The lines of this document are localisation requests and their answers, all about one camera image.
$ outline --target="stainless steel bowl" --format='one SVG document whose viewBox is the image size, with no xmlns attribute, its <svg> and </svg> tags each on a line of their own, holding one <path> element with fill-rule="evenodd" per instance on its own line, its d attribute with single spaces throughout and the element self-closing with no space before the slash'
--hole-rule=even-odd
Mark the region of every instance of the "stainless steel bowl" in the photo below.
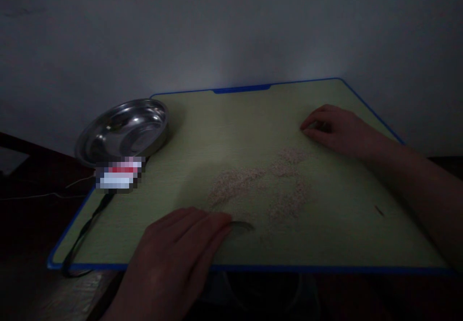
<svg viewBox="0 0 463 321">
<path fill-rule="evenodd" d="M 76 158 L 88 167 L 121 157 L 150 156 L 165 142 L 169 112 L 154 99 L 136 99 L 96 118 L 79 136 Z"/>
</svg>

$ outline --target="metal bowl rim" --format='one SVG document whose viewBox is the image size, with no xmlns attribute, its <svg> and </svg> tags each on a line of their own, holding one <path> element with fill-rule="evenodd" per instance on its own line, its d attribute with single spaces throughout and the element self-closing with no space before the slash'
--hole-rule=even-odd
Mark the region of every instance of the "metal bowl rim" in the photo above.
<svg viewBox="0 0 463 321">
<path fill-rule="evenodd" d="M 102 118 L 104 118 L 105 116 L 110 114 L 111 112 L 117 112 L 123 107 L 128 107 L 130 104 L 133 104 L 133 103 L 136 103 L 136 102 L 144 102 L 144 101 L 150 101 L 150 102 L 159 104 L 164 109 L 165 120 L 163 121 L 163 125 L 162 125 L 161 129 L 158 131 L 158 133 L 154 137 L 153 141 L 151 142 L 151 144 L 153 144 L 156 141 L 156 139 L 159 138 L 159 136 L 164 132 L 164 130 L 167 127 L 167 124 L 169 122 L 169 110 L 167 109 L 167 106 L 163 102 L 161 102 L 161 101 L 159 101 L 157 99 L 152 99 L 152 98 L 133 99 L 131 101 L 119 104 L 119 105 L 117 105 L 115 107 L 112 107 L 111 109 L 106 110 L 103 114 L 99 115 L 96 119 L 94 119 L 91 123 L 89 123 L 87 125 L 87 127 L 85 127 L 85 129 L 79 135 L 79 138 L 77 138 L 77 142 L 76 142 L 76 144 L 74 146 L 74 155 L 77 158 L 77 160 L 80 163 L 82 163 L 83 165 L 85 165 L 86 167 L 95 168 L 96 164 L 91 163 L 87 159 L 85 159 L 83 157 L 83 155 L 81 154 L 81 149 L 80 149 L 80 147 L 83 147 L 85 145 L 85 143 L 87 142 L 87 140 L 88 140 L 88 138 L 86 139 L 85 137 L 86 137 L 87 133 L 89 132 L 89 130 L 91 128 L 93 128 L 95 126 L 95 124 L 99 120 L 101 120 Z"/>
</svg>

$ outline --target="white cable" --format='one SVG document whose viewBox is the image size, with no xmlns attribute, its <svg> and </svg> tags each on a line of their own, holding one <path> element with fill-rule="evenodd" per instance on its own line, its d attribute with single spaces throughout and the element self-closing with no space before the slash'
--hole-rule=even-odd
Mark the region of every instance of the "white cable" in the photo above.
<svg viewBox="0 0 463 321">
<path fill-rule="evenodd" d="M 69 184 L 67 185 L 65 188 L 68 188 L 78 182 L 81 182 L 82 180 L 87 180 L 87 179 L 90 179 L 92 177 L 95 176 L 95 172 L 90 175 L 89 177 L 86 177 L 86 178 L 83 178 L 83 179 L 79 179 L 77 181 L 74 181 L 72 184 Z M 0 201 L 10 201 L 10 200 L 16 200 L 16 199 L 28 199 L 28 198 L 37 198 L 37 197 L 45 197 L 45 196 L 51 196 L 51 195 L 54 195 L 54 196 L 57 196 L 59 198 L 80 198 L 80 197 L 85 197 L 86 195 L 83 195 L 83 196 L 60 196 L 59 194 L 53 192 L 53 193 L 47 193 L 47 194 L 44 194 L 44 195 L 38 195 L 38 196 L 29 196 L 29 197 L 11 197 L 11 198 L 0 198 Z"/>
<path fill-rule="evenodd" d="M 60 196 L 59 194 L 53 192 L 53 193 L 47 193 L 47 194 L 38 195 L 38 196 L 1 198 L 0 201 L 9 201 L 9 200 L 13 200 L 13 199 L 15 200 L 15 199 L 37 198 L 37 197 L 45 197 L 45 196 L 50 196 L 50 195 L 54 195 L 54 196 L 57 196 L 59 198 L 80 198 L 80 197 L 85 197 L 86 196 L 86 195 L 81 195 L 81 196 Z"/>
<path fill-rule="evenodd" d="M 68 187 L 70 187 L 70 186 L 72 186 L 72 185 L 74 185 L 74 184 L 76 184 L 76 183 L 78 183 L 78 182 L 81 182 L 82 180 L 90 179 L 90 178 L 92 178 L 92 177 L 94 177 L 94 176 L 95 176 L 95 173 L 93 173 L 93 174 L 90 175 L 89 177 L 86 177 L 86 178 L 83 178 L 83 179 L 79 179 L 79 180 L 77 180 L 77 181 L 74 181 L 72 184 L 67 185 L 65 188 L 68 188 Z"/>
</svg>

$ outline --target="blue board edge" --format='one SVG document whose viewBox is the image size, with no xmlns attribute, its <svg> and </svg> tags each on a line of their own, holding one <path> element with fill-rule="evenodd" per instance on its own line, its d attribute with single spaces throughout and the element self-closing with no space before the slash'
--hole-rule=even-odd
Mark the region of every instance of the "blue board edge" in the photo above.
<svg viewBox="0 0 463 321">
<path fill-rule="evenodd" d="M 193 90 L 193 91 L 178 91 L 178 92 L 167 92 L 152 94 L 150 98 L 156 95 L 162 94 L 178 94 L 178 93 L 189 93 L 189 92 L 203 92 L 213 91 L 216 94 L 226 93 L 238 93 L 247 91 L 263 91 L 269 89 L 272 85 L 281 85 L 288 83 L 298 82 L 312 82 L 312 81 L 323 81 L 323 80 L 340 80 L 346 85 L 346 87 L 355 94 L 355 96 L 371 111 L 371 113 L 391 132 L 391 134 L 403 145 L 404 141 L 374 112 L 374 110 L 355 92 L 352 87 L 342 78 L 325 78 L 325 79 L 314 79 L 314 80 L 300 80 L 300 81 L 289 81 L 289 82 L 277 82 L 272 84 L 255 85 L 255 86 L 242 86 L 242 87 L 229 87 L 223 89 L 208 89 L 208 90 Z M 95 186 L 92 187 L 90 192 L 87 194 L 82 202 L 82 205 L 77 210 L 73 219 L 64 230 L 63 234 L 58 240 L 58 243 L 53 248 L 52 252 L 47 259 L 47 267 L 49 269 L 61 269 L 61 263 L 53 262 L 53 256 L 56 253 L 59 245 L 63 241 L 64 237 L 68 233 L 72 224 L 76 220 L 77 216 L 87 203 L 90 195 L 94 191 Z M 87 264 L 87 263 L 75 263 L 70 266 L 71 270 L 126 270 L 127 264 Z M 298 273 L 362 273 L 362 274 L 432 274 L 432 275 L 452 275 L 454 271 L 448 268 L 441 267 L 325 267 L 325 266 L 239 266 L 239 265 L 213 265 L 211 271 L 260 271 L 260 272 L 298 272 Z"/>
</svg>

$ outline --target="finger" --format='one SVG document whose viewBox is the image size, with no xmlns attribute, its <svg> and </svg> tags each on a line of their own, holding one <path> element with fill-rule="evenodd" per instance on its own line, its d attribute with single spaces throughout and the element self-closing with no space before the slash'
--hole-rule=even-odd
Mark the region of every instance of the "finger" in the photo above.
<svg viewBox="0 0 463 321">
<path fill-rule="evenodd" d="M 188 209 L 177 209 L 172 211 L 171 213 L 168 213 L 166 216 L 160 218 L 156 222 L 153 222 L 151 225 L 149 225 L 146 228 L 147 232 L 151 233 L 157 233 L 163 228 L 166 228 L 170 226 L 171 224 L 180 221 L 182 218 L 184 218 L 186 215 L 190 214 L 194 210 L 193 207 L 190 207 Z"/>
<path fill-rule="evenodd" d="M 340 107 L 333 106 L 331 104 L 324 104 L 321 107 L 319 107 L 318 109 L 315 109 L 313 111 L 313 113 L 314 112 L 320 112 L 320 111 L 340 111 L 340 110 L 342 110 Z"/>
<path fill-rule="evenodd" d="M 208 216 L 204 210 L 193 208 L 193 210 L 181 220 L 173 223 L 163 231 L 163 238 L 167 243 L 173 243 L 183 237 L 189 229 L 200 223 Z"/>
<path fill-rule="evenodd" d="M 210 241 L 209 246 L 206 247 L 203 254 L 199 257 L 193 270 L 190 273 L 190 279 L 187 283 L 186 302 L 188 305 L 199 297 L 204 288 L 204 283 L 209 273 L 214 256 L 220 245 L 223 243 L 232 228 L 230 226 L 224 227 L 219 233 Z"/>
<path fill-rule="evenodd" d="M 331 111 L 313 112 L 300 125 L 300 129 L 305 130 L 307 127 L 309 127 L 312 123 L 316 121 L 331 123 L 332 122 L 332 112 Z"/>
<path fill-rule="evenodd" d="M 211 239 L 232 221 L 225 213 L 212 213 L 192 226 L 177 242 L 175 251 L 187 265 L 193 265 Z"/>
<path fill-rule="evenodd" d="M 314 128 L 307 128 L 302 131 L 306 136 L 309 138 L 315 140 L 316 142 L 331 148 L 332 147 L 332 141 L 333 141 L 333 135 L 330 133 L 325 133 L 323 131 L 316 130 Z"/>
</svg>

